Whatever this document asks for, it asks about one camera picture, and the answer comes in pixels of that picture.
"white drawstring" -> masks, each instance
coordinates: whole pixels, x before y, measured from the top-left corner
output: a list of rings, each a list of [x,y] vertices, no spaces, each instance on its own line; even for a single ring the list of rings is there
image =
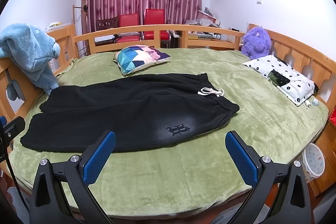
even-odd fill
[[[219,96],[224,96],[224,90],[219,89],[219,90],[214,90],[211,88],[202,88],[201,91],[197,92],[199,95],[209,95],[209,94],[216,94],[217,97]]]

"green blanket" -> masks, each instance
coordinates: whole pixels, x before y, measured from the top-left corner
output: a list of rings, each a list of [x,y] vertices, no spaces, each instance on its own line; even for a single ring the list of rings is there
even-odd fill
[[[310,120],[304,105],[296,107],[267,79],[242,65],[249,59],[238,51],[162,51],[171,55],[170,62],[135,74],[207,73],[210,82],[222,88],[225,97],[238,104],[240,110],[222,128],[173,147],[111,154],[97,182],[89,187],[110,216],[186,216],[221,204],[249,188],[225,148],[228,131],[236,130],[259,155],[288,163],[326,123],[325,105],[312,106],[315,120]],[[76,60],[58,76],[60,85],[90,85],[124,77],[113,57],[113,52],[105,52]],[[26,128],[46,99],[45,94],[36,99],[26,116]],[[26,130],[14,139],[10,160],[17,178],[31,189],[41,159],[66,161],[72,154],[39,153],[24,148],[20,138],[25,133]],[[67,184],[64,190],[70,205],[76,207]]]

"bed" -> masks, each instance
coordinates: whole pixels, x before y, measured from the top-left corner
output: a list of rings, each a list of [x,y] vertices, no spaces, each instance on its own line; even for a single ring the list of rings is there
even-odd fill
[[[113,62],[114,53],[107,51],[134,45],[136,42],[126,42],[122,46],[118,44],[96,46],[95,37],[116,32],[153,30],[154,40],[142,43],[157,47],[160,42],[160,30],[181,30],[182,48],[161,49],[171,55],[170,62],[135,74],[206,72],[210,82],[216,88],[223,88],[225,97],[240,106],[239,112],[225,126],[190,141],[156,150],[112,153],[97,182],[90,185],[90,190],[99,204],[112,217],[125,219],[186,217],[244,193],[249,186],[244,184],[225,149],[224,138],[228,131],[236,130],[260,155],[268,155],[275,162],[288,163],[308,143],[317,138],[336,103],[335,87],[327,100],[317,95],[323,104],[314,107],[316,118],[312,121],[307,117],[303,106],[296,107],[265,78],[243,66],[242,63],[249,59],[239,51],[188,48],[188,46],[213,46],[238,49],[243,33],[216,29],[217,33],[235,36],[235,42],[231,43],[188,39],[189,30],[214,31],[201,26],[136,26],[104,30],[79,37],[74,37],[71,28],[72,26],[63,30],[63,33],[51,33],[60,42],[62,49],[67,48],[70,57],[76,57],[74,45],[81,40],[89,40],[91,53],[101,53],[82,59],[66,60],[63,50],[60,57],[61,67],[56,71],[60,85],[89,85],[123,77]],[[318,74],[313,75],[313,80],[318,85],[336,72],[335,63],[320,52],[281,34],[271,31],[269,34],[279,58],[284,59],[287,54],[291,54],[295,56],[293,66],[297,70],[301,71],[305,65],[311,64],[314,71],[318,71]],[[2,61],[0,62],[1,111],[8,120],[18,115],[25,117],[27,128],[31,117],[39,112],[39,105],[47,99],[47,96],[35,90],[10,60],[0,61]],[[31,95],[26,96],[27,101],[16,113],[10,112],[10,105],[4,101],[3,93],[7,83],[3,74],[6,67],[16,71],[14,78],[16,77],[23,87],[25,95]],[[31,191],[41,159],[48,158],[51,162],[65,161],[72,153],[39,153],[24,148],[20,143],[20,137],[25,132],[26,130],[14,139],[10,160],[21,186]],[[64,185],[64,189],[70,205],[76,210],[76,204],[67,185]]]

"white bucket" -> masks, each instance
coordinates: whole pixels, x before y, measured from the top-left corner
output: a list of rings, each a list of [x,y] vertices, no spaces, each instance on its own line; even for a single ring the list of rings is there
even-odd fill
[[[325,161],[322,151],[313,143],[306,146],[297,160],[301,162],[307,183],[320,177],[324,172]]]

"wooden bed frame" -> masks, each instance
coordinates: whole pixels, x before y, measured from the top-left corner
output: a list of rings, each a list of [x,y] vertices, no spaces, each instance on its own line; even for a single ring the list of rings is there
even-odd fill
[[[250,24],[249,29],[255,27],[256,25]],[[113,50],[120,50],[125,47],[145,44],[153,47],[160,47],[160,31],[163,30],[175,30],[182,31],[182,39],[180,47],[187,48],[188,46],[210,46],[216,48],[222,48],[224,50],[238,50],[240,46],[241,38],[245,35],[242,32],[236,32],[226,29],[218,29],[213,27],[203,27],[203,26],[192,26],[192,25],[142,25],[142,26],[133,26],[133,27],[122,27],[115,29],[108,29],[97,31],[93,33],[88,33],[80,36],[75,36],[75,26],[70,25],[64,29],[57,30],[54,32],[48,33],[51,37],[54,37],[57,43],[61,47],[61,54],[58,58],[60,68],[55,71],[55,75],[62,72],[67,68],[74,58],[78,58],[78,49],[76,43],[79,41],[88,40],[91,54],[98,52],[107,52]],[[117,34],[117,33],[126,33],[126,32],[142,32],[142,31],[154,31],[154,39],[146,41],[135,41],[135,42],[123,42],[115,43],[103,46],[96,46],[94,38],[101,37],[105,35]],[[234,36],[234,42],[229,41],[212,41],[207,39],[189,39],[188,31],[203,31],[203,32],[215,32],[225,35]],[[302,69],[306,65],[311,65],[314,70],[312,80],[320,87],[324,80],[329,80],[332,73],[336,73],[336,62],[323,55],[321,52],[313,49],[312,47],[299,42],[295,39],[287,37],[285,35],[269,31],[268,34],[273,41],[273,46],[276,49],[276,56],[280,59],[284,59],[287,54],[291,54],[294,59],[293,67],[302,72]],[[8,69],[11,78],[17,80],[22,92],[26,98],[26,101],[21,105],[17,112],[14,112],[6,96],[6,87],[8,85],[7,77],[5,70]],[[8,121],[11,121],[17,116],[26,117],[29,109],[31,108],[36,97],[41,94],[42,90],[36,88],[23,74],[9,58],[0,59],[0,115],[3,115],[7,118]],[[336,85],[332,88],[331,94],[328,100],[323,100],[319,94],[317,95],[318,99],[323,102],[328,110],[329,115],[336,105]],[[6,172],[6,163],[3,162],[0,164],[0,168]]]

